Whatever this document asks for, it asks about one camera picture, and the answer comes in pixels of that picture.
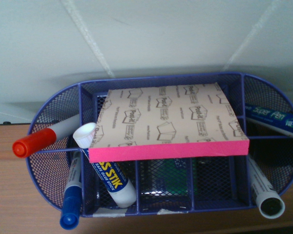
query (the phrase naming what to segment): glue stick cap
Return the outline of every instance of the glue stick cap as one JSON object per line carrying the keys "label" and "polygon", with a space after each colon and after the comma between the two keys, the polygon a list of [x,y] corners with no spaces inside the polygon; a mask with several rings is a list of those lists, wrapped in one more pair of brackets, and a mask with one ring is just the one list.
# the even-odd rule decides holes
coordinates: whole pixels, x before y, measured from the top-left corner
{"label": "glue stick cap", "polygon": [[73,138],[80,148],[87,149],[90,147],[95,128],[95,123],[87,123],[74,132]]}

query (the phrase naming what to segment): wooden desk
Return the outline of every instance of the wooden desk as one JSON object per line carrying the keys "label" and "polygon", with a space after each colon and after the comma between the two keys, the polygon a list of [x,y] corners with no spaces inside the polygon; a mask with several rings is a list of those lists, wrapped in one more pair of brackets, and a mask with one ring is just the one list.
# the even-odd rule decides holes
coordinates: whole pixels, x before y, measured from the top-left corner
{"label": "wooden desk", "polygon": [[[26,135],[28,125],[0,126],[0,233],[68,233],[59,225],[60,212],[35,188],[24,159],[11,150]],[[119,218],[80,218],[71,234],[224,234],[293,226],[293,185],[282,197],[284,214],[265,219],[257,209],[196,214],[148,215]]]}

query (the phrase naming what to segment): orange cap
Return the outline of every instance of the orange cap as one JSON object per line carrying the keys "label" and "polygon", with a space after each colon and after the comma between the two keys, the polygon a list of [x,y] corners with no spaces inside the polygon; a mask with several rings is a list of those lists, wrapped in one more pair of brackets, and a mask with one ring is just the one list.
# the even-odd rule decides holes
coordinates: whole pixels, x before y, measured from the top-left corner
{"label": "orange cap", "polygon": [[56,140],[55,132],[50,128],[45,128],[15,141],[12,149],[17,157],[25,158],[52,145]]}

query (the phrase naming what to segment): white cap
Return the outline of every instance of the white cap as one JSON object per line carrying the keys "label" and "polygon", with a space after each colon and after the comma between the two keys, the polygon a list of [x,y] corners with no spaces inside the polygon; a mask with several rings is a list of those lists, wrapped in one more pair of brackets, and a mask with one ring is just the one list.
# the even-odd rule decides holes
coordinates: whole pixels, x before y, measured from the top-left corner
{"label": "white cap", "polygon": [[136,189],[130,180],[128,180],[128,184],[122,190],[115,193],[109,191],[108,193],[120,208],[127,208],[137,200]]}
{"label": "white cap", "polygon": [[95,123],[87,123],[74,132],[73,138],[80,148],[87,149],[90,147],[95,128]]}

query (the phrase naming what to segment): blue label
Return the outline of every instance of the blue label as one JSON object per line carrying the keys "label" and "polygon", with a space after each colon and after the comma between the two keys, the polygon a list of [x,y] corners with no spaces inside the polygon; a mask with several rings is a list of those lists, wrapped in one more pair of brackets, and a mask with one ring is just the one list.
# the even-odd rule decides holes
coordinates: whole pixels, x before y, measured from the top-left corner
{"label": "blue label", "polygon": [[[83,149],[83,152],[89,158],[88,149]],[[128,178],[122,172],[117,162],[97,162],[92,163],[92,166],[109,192],[118,192],[128,184]]]}
{"label": "blue label", "polygon": [[247,118],[252,118],[262,123],[269,124],[273,127],[277,127],[281,130],[287,131],[289,133],[293,133],[292,114],[246,104],[245,115]]}

